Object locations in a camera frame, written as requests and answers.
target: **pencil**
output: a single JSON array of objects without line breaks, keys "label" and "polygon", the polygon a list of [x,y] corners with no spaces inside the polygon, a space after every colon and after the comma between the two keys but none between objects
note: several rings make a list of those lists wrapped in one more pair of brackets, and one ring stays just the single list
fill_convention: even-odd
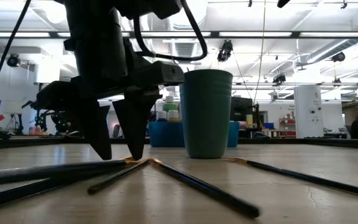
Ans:
[{"label": "pencil", "polygon": [[328,180],[328,179],[324,179],[324,178],[320,178],[320,177],[316,177],[313,175],[308,175],[308,174],[303,174],[301,172],[295,172],[292,170],[286,170],[286,169],[282,169],[279,167],[274,167],[274,166],[270,166],[267,164],[262,164],[259,162],[254,162],[254,161],[247,161],[244,159],[240,159],[240,158],[230,158],[230,160],[238,162],[240,164],[244,164],[244,165],[248,165],[251,167],[255,167],[258,169],[263,169],[263,170],[267,170],[270,172],[274,172],[276,174],[281,174],[281,175],[285,175],[288,177],[293,177],[299,180],[304,180],[313,184],[318,184],[318,185],[322,185],[325,187],[330,187],[332,189],[337,189],[337,190],[342,190],[351,194],[356,194],[358,195],[358,187],[353,186],[353,185],[349,185],[349,184],[343,184],[340,182],[336,182],[336,181],[332,181],[332,180]]},{"label": "pencil", "polygon": [[74,184],[75,182],[96,177],[107,172],[111,172],[111,169],[104,171],[82,172],[80,174],[75,174],[64,178],[62,177],[39,180],[31,184],[25,184],[14,187],[12,189],[3,190],[0,192],[0,206],[10,202],[18,201],[23,198],[49,192],[60,187],[65,187],[67,185]]},{"label": "pencil", "polygon": [[91,186],[89,189],[88,189],[88,194],[90,195],[94,195],[100,191],[102,191],[103,189],[109,187],[110,185],[112,185],[113,183],[117,182],[118,180],[121,180],[122,178],[124,178],[125,176],[143,168],[145,165],[147,165],[149,162],[148,159],[136,164],[136,165],[133,165],[129,168],[126,168],[120,172],[118,172],[117,174],[114,174],[113,176],[103,180],[102,182],[96,184],[96,185],[93,185]]},{"label": "pencil", "polygon": [[61,176],[75,175],[80,172],[109,170],[113,167],[124,167],[137,164],[136,161],[108,161],[108,162],[83,162],[79,164],[64,164],[55,166],[18,168],[0,170],[0,184],[23,182],[28,180],[40,180],[57,178]]},{"label": "pencil", "polygon": [[152,159],[152,162],[153,164],[160,167],[164,172],[172,175],[176,179],[188,184],[189,186],[200,191],[201,193],[204,193],[211,198],[231,207],[232,209],[236,210],[237,212],[240,212],[247,217],[256,218],[260,215],[259,208],[255,205],[245,202],[244,200],[239,199],[200,179],[197,179],[196,177],[193,177],[178,169],[170,167],[164,164],[162,161],[159,161],[158,159]]}]

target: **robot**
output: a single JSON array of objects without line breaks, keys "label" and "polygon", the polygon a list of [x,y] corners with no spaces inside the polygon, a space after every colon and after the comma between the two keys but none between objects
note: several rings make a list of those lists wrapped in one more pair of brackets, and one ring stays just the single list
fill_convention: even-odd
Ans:
[{"label": "robot", "polygon": [[[64,4],[70,38],[65,49],[73,51],[79,76],[70,82],[55,81],[37,94],[37,105],[45,110],[63,110],[70,121],[103,160],[112,158],[106,115],[98,99],[124,94],[113,103],[128,148],[135,160],[143,155],[147,120],[151,107],[162,96],[159,85],[184,81],[182,69],[174,63],[148,62],[143,57],[197,61],[208,54],[206,42],[186,0],[54,0]],[[282,7],[289,0],[280,0]],[[165,19],[184,9],[200,42],[202,55],[192,58],[150,52],[140,34],[140,16],[153,12]],[[134,20],[135,38],[141,52],[135,52],[122,38],[118,13]]]}]

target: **table surface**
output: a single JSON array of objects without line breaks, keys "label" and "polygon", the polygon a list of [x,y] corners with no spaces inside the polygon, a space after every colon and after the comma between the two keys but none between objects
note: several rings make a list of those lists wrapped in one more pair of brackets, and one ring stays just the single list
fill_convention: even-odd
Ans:
[{"label": "table surface", "polygon": [[[113,158],[129,156],[112,145]],[[262,162],[358,186],[358,149],[311,145],[240,145],[227,156]],[[184,149],[151,149],[156,157],[261,208],[250,220],[148,166],[95,196],[97,177],[0,207],[0,223],[355,224],[358,196],[223,160],[190,159]],[[0,149],[0,169],[99,161],[86,144]],[[0,185],[0,190],[22,185]]]}]

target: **blue container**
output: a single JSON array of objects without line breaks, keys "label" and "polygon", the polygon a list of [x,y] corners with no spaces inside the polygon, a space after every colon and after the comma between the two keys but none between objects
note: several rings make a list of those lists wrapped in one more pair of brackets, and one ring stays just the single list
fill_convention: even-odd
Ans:
[{"label": "blue container", "polygon": [[240,130],[240,122],[230,122],[227,147],[237,147],[237,145],[239,144],[239,130]]},{"label": "blue container", "polygon": [[265,128],[274,128],[274,123],[264,123]]},{"label": "blue container", "polygon": [[[237,147],[239,128],[239,122],[230,122],[227,147]],[[181,122],[150,122],[149,136],[152,147],[185,147]]]},{"label": "blue container", "polygon": [[181,122],[149,122],[152,147],[185,147]]}]

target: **teal cup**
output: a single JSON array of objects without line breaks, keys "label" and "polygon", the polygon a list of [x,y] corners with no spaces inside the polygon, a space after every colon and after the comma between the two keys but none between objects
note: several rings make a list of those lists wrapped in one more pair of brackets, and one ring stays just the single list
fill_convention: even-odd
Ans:
[{"label": "teal cup", "polygon": [[217,159],[227,148],[233,75],[222,70],[185,73],[180,85],[181,119],[188,155]]}]

